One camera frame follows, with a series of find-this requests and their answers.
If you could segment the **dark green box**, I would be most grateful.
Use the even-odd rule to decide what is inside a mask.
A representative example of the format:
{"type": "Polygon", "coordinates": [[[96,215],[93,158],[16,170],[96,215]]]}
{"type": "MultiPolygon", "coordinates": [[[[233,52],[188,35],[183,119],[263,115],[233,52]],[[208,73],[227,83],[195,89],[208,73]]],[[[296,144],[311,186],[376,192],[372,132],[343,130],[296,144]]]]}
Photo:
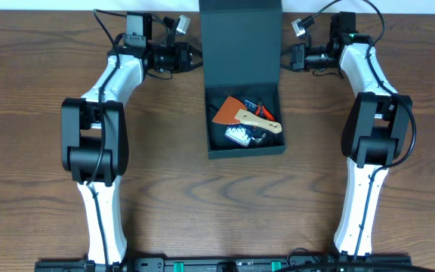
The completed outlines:
{"type": "Polygon", "coordinates": [[[226,138],[227,125],[213,122],[228,97],[263,104],[282,121],[279,99],[282,2],[280,0],[201,1],[208,156],[224,159],[278,155],[285,151],[283,133],[251,128],[259,144],[244,147],[226,138]]]}

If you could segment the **red handled pliers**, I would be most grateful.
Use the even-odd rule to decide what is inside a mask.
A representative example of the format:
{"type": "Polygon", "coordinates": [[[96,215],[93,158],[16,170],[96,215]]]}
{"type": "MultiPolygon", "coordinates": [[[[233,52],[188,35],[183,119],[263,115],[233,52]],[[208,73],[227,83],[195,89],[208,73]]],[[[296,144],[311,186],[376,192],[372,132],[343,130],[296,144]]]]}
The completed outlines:
{"type": "Polygon", "coordinates": [[[265,107],[262,100],[258,99],[256,107],[255,107],[255,115],[266,120],[270,120],[275,122],[275,118],[272,113],[265,107]]]}

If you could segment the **orange scraper wooden handle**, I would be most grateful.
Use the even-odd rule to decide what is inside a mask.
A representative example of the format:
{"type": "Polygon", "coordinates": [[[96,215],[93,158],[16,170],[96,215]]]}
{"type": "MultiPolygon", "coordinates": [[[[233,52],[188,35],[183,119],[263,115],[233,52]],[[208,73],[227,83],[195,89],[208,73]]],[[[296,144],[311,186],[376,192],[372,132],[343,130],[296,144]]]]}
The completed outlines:
{"type": "Polygon", "coordinates": [[[244,103],[234,97],[228,97],[223,102],[212,122],[221,125],[251,125],[268,130],[274,134],[282,132],[280,123],[256,116],[247,110],[244,103]]]}

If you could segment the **small claw hammer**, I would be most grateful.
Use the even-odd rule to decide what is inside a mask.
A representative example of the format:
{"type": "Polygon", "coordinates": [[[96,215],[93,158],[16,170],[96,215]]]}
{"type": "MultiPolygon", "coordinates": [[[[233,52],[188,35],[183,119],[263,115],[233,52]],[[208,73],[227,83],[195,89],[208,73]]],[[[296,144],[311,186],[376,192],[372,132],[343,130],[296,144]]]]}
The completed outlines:
{"type": "Polygon", "coordinates": [[[262,145],[262,143],[266,138],[267,138],[267,133],[263,132],[260,136],[253,138],[253,140],[257,145],[262,145]]]}

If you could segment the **blue screwdriver bit set case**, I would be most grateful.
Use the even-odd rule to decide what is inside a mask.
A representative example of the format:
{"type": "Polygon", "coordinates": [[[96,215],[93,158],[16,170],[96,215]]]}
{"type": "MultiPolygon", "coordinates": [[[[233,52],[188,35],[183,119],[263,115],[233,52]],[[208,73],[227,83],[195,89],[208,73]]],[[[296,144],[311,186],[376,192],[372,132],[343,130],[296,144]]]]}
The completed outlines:
{"type": "Polygon", "coordinates": [[[251,129],[249,126],[231,125],[228,126],[224,132],[224,137],[243,147],[248,147],[248,145],[254,141],[253,134],[254,129],[251,129]]]}

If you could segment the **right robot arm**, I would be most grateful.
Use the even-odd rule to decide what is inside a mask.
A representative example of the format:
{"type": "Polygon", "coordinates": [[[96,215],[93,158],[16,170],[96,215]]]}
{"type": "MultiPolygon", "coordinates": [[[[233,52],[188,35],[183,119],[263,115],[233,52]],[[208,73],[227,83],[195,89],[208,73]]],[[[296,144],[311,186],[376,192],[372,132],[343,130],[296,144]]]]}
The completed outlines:
{"type": "Polygon", "coordinates": [[[356,30],[356,15],[341,11],[330,20],[329,42],[310,42],[285,51],[283,69],[309,72],[335,68],[350,82],[355,101],[341,134],[347,159],[347,190],[335,248],[361,258],[372,253],[372,229],[381,187],[390,168],[404,161],[401,151],[409,128],[415,129],[412,100],[386,80],[371,36],[356,30]]]}

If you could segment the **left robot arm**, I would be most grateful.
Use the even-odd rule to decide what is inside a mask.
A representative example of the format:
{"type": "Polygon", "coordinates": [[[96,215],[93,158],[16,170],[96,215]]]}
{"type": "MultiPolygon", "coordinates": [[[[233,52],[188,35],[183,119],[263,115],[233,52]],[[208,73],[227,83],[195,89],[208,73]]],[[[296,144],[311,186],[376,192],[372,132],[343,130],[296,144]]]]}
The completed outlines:
{"type": "Polygon", "coordinates": [[[80,98],[61,105],[61,158],[85,205],[89,234],[86,270],[113,271],[125,266],[127,240],[122,226],[119,191],[128,167],[129,143],[125,105],[146,77],[169,80],[201,67],[202,52],[187,42],[190,19],[124,13],[126,30],[108,35],[106,68],[80,98]]]}

